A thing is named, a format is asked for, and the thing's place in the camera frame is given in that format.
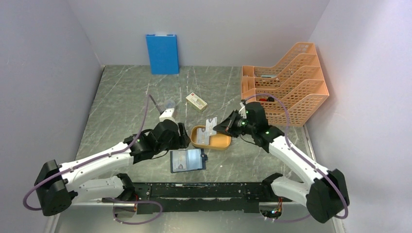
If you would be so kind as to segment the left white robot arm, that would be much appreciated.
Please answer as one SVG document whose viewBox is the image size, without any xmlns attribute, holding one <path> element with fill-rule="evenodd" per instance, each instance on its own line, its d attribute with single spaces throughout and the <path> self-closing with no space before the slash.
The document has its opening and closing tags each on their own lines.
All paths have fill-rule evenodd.
<svg viewBox="0 0 412 233">
<path fill-rule="evenodd" d="M 73 203 L 99 198 L 123 202 L 135 197 L 131 178 L 119 173 L 107 179 L 97 177 L 124 166 L 153 159 L 162 151 L 186 149 L 190 143 L 184 123 L 159 122 L 154 129 L 133 134 L 115 146 L 69 163 L 50 160 L 43 164 L 34 183 L 44 216 L 53 216 Z"/>
</svg>

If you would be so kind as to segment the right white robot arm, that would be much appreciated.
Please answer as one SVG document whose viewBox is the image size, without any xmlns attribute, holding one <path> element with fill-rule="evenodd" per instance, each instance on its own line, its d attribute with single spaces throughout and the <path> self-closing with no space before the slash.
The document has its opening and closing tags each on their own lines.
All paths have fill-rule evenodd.
<svg viewBox="0 0 412 233">
<path fill-rule="evenodd" d="M 295 201 L 320 223 L 338 217 L 341 211 L 347 217 L 350 200 L 344 174 L 320 165 L 294 147 L 285 131 L 268 123 L 260 103 L 246 104 L 245 116 L 234 110 L 213 130 L 230 137 L 250 135 L 255 145 L 280 159 L 301 179 L 296 182 L 281 174 L 267 178 L 268 184 L 262 188 L 266 200 L 283 197 Z"/>
</svg>

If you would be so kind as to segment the blue leather card holder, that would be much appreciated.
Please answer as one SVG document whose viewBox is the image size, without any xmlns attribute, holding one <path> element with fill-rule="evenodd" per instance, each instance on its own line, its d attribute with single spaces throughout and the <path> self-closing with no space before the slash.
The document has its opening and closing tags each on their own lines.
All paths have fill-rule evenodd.
<svg viewBox="0 0 412 233">
<path fill-rule="evenodd" d="M 189 149 L 185 151 L 187 152 L 188 168 L 184 172 L 206 169 L 206 161 L 208 160 L 208 156 L 205 154 L 204 149 Z"/>
</svg>

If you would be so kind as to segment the orange oval tray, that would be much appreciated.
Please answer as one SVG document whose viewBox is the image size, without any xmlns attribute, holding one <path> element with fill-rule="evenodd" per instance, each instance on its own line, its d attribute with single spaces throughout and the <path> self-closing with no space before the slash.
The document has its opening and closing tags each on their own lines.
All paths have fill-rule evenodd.
<svg viewBox="0 0 412 233">
<path fill-rule="evenodd" d="M 198 144 L 197 143 L 197 129 L 200 129 L 200 128 L 205 128 L 205 126 L 202 126 L 202 125 L 194 126 L 193 129 L 191 130 L 190 139 L 194 147 L 201 148 L 201 149 L 210 149 L 210 150 L 226 150 L 229 148 L 231 144 L 231 137 L 221 134 L 221 133 L 212 135 L 209 138 L 208 145 Z"/>
</svg>

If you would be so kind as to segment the grey VIP card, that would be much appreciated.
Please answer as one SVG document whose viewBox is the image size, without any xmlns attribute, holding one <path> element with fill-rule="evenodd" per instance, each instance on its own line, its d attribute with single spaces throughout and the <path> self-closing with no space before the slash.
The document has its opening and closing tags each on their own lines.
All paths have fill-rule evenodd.
<svg viewBox="0 0 412 233">
<path fill-rule="evenodd" d="M 205 125 L 205 135 L 210 137 L 216 135 L 217 132 L 213 129 L 217 125 L 217 117 L 208 118 Z"/>
<path fill-rule="evenodd" d="M 187 152 L 185 150 L 171 152 L 172 172 L 186 171 L 188 168 L 187 164 Z"/>
</svg>

